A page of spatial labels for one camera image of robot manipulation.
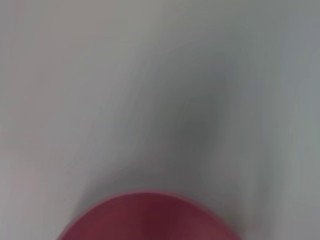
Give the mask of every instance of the white wall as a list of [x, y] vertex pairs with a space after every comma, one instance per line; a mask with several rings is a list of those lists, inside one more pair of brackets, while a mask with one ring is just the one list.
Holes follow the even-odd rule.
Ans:
[[1, 1], [0, 239], [54, 240], [140, 187], [195, 198], [244, 239], [318, 239], [319, 10]]

